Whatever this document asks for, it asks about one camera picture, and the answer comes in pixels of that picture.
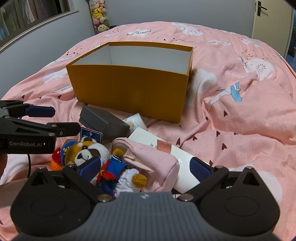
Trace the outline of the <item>orange crochet strawberry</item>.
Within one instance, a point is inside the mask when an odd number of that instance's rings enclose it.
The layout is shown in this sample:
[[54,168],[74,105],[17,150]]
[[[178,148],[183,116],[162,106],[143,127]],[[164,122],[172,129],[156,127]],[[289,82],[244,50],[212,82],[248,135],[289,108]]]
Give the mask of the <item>orange crochet strawberry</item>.
[[62,148],[57,148],[51,156],[51,168],[53,171],[60,171],[64,166],[65,152]]

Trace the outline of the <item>dark grey small box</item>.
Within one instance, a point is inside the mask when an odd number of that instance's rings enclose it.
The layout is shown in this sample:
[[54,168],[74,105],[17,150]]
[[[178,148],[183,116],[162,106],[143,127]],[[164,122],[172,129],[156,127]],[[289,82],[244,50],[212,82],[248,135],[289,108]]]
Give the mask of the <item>dark grey small box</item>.
[[130,126],[110,112],[98,108],[84,106],[79,122],[86,128],[103,134],[104,140],[126,137]]

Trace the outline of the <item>white lotion tube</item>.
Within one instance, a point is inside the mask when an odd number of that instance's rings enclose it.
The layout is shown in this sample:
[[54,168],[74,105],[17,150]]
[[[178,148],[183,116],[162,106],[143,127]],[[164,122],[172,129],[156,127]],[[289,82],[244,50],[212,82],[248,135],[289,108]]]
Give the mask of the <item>white lotion tube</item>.
[[139,113],[129,116],[128,118],[124,119],[123,121],[129,125],[130,133],[134,132],[137,128],[147,130],[147,126],[144,123],[144,121]]

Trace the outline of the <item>blue tag card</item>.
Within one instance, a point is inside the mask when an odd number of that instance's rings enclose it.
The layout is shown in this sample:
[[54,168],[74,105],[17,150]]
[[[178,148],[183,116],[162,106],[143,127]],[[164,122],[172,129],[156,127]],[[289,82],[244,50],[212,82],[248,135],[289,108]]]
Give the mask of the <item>blue tag card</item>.
[[91,138],[94,140],[94,142],[101,143],[103,139],[103,133],[82,127],[80,130],[80,139],[83,139],[84,137]]

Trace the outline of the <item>pink printed bed quilt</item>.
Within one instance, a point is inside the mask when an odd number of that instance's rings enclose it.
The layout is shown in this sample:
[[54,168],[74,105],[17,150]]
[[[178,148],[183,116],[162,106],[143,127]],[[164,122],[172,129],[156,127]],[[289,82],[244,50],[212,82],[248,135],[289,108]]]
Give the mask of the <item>pink printed bed quilt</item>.
[[107,42],[192,46],[194,75],[179,123],[144,117],[150,133],[213,164],[253,166],[280,206],[274,230],[295,237],[295,72],[266,43],[201,25],[148,22],[89,37],[13,86],[4,99],[52,106],[53,122],[78,121],[83,105],[66,65]]

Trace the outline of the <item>orange cardboard box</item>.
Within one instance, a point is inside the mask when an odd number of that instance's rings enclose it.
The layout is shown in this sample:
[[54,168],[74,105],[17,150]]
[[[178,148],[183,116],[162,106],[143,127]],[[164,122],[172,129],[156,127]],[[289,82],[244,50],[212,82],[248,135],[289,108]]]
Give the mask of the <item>orange cardboard box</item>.
[[193,48],[171,43],[105,43],[70,62],[78,101],[158,120],[181,120]]

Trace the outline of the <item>hanging plush toy stack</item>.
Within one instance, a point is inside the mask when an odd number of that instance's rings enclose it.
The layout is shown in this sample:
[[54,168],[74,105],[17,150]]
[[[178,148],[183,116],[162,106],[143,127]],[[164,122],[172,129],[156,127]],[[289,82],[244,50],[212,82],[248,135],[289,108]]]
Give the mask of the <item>hanging plush toy stack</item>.
[[109,18],[105,7],[105,0],[88,1],[95,33],[109,30]]

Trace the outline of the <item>window with dark frame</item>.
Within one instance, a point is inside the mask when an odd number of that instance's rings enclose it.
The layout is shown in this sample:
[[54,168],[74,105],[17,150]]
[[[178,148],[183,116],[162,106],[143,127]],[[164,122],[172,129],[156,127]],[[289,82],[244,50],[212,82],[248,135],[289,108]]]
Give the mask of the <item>window with dark frame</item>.
[[78,11],[70,1],[1,1],[1,49],[50,21]]

